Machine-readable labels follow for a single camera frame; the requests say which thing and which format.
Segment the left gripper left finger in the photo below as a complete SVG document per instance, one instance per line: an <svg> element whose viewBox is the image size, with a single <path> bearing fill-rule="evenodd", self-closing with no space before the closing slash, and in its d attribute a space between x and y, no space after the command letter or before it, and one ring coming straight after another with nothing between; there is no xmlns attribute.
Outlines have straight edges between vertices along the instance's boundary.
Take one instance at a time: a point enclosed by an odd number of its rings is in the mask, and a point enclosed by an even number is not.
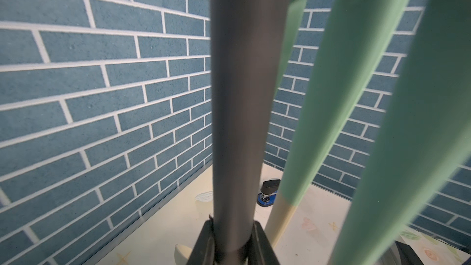
<svg viewBox="0 0 471 265"><path fill-rule="evenodd" d="M215 238L213 233L213 218L205 221L195 247L193 248L186 265L214 265L215 264Z"/></svg>

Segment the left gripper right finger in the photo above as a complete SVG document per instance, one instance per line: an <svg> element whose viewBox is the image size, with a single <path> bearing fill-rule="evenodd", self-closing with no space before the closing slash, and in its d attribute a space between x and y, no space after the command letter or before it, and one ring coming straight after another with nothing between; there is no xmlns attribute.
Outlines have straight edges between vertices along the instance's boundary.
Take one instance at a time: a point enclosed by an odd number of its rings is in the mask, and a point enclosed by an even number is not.
<svg viewBox="0 0 471 265"><path fill-rule="evenodd" d="M280 265L264 229L257 221L254 221L249 241L249 265Z"/></svg>

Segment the vertical mint skimmer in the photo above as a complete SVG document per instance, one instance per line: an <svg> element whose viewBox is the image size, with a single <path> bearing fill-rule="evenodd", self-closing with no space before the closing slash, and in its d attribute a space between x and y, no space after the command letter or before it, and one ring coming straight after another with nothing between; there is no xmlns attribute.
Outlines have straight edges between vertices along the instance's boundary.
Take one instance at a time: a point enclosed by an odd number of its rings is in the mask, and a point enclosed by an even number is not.
<svg viewBox="0 0 471 265"><path fill-rule="evenodd" d="M471 153L471 0L429 0L332 265L371 265Z"/></svg>

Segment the dark grey utensil rack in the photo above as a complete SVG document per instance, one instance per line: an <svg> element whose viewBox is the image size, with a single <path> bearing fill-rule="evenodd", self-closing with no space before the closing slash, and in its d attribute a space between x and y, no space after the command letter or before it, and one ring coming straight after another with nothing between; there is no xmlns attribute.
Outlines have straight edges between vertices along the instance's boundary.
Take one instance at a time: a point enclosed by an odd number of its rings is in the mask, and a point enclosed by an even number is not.
<svg viewBox="0 0 471 265"><path fill-rule="evenodd" d="M213 231L242 265L254 222L289 0L210 0Z"/></svg>

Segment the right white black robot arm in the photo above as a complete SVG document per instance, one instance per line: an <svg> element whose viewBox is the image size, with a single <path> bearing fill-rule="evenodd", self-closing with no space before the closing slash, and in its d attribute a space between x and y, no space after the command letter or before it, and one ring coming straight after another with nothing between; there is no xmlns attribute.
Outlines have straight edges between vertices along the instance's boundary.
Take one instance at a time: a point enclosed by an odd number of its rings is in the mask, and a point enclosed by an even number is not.
<svg viewBox="0 0 471 265"><path fill-rule="evenodd" d="M380 258L382 265L424 265L407 244L396 241Z"/></svg>

